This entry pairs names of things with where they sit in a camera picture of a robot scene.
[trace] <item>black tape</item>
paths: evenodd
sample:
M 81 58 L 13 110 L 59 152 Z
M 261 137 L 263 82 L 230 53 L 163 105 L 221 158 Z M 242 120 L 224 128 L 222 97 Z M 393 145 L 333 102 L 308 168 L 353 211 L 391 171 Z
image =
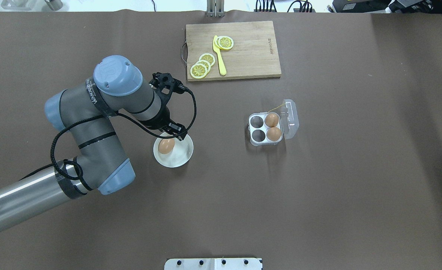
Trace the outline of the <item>black tape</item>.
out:
M 58 162 L 58 166 L 63 172 L 67 173 L 66 167 L 64 166 L 64 163 L 62 161 Z M 86 195 L 86 193 L 82 193 L 76 186 L 74 186 L 70 179 L 67 179 L 64 176 L 60 175 L 57 171 L 54 171 L 54 175 L 56 176 L 56 181 L 58 181 L 59 187 L 70 199 L 73 200 Z
M 108 103 L 104 101 L 99 92 L 99 88 L 96 86 L 96 83 L 92 78 L 86 80 L 86 91 L 89 97 L 91 98 L 91 102 L 98 109 L 104 117 L 116 116 L 116 112 L 109 107 Z
M 84 142 L 84 143 L 78 145 L 77 147 L 79 147 L 79 149 L 83 149 L 84 147 L 86 147 L 88 145 L 94 144 L 96 142 L 99 142 L 100 140 L 104 140 L 104 139 L 109 138 L 109 137 L 114 136 L 114 135 L 116 135 L 116 132 L 114 132 L 114 131 L 113 132 L 109 132 L 109 133 L 103 134 L 101 136 L 98 136 L 98 137 L 96 137 L 94 139 L 91 139 L 91 140 L 89 140 L 87 142 Z

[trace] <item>ur logo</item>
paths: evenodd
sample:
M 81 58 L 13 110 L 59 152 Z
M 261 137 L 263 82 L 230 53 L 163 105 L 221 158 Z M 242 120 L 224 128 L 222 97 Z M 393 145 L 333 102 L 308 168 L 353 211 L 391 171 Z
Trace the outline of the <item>ur logo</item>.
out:
M 116 61 L 106 61 L 104 60 L 102 62 L 102 65 L 100 65 L 101 74 L 103 76 L 103 81 L 110 81 L 112 79 L 115 79 L 117 77 L 116 75 Z

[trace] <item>blue joint cap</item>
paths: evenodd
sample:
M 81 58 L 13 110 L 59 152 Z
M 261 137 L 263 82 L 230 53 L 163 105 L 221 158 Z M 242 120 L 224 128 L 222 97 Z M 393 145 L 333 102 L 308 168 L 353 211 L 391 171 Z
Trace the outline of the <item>blue joint cap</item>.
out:
M 66 128 L 63 124 L 63 120 L 61 119 L 60 112 L 61 96 L 63 95 L 64 91 L 55 94 L 44 104 L 44 113 L 46 114 L 46 118 L 48 118 L 52 126 L 59 131 Z
M 94 68 L 94 82 L 104 93 L 122 97 L 134 93 L 142 84 L 142 74 L 127 58 L 111 55 Z
M 132 183 L 135 177 L 132 165 L 126 159 L 97 189 L 102 195 L 109 195 Z

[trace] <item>white mounting plate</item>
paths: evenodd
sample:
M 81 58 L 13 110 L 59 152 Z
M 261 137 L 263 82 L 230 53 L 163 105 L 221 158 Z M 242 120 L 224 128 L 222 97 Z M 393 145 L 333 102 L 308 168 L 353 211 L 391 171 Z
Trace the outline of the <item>white mounting plate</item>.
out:
M 169 259 L 164 270 L 262 270 L 261 258 Z

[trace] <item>metal clamp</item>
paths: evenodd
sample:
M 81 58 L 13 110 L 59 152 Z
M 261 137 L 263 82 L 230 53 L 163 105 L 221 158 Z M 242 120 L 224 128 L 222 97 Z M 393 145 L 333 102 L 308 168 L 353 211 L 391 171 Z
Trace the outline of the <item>metal clamp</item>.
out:
M 224 0 L 207 0 L 207 17 L 224 17 Z

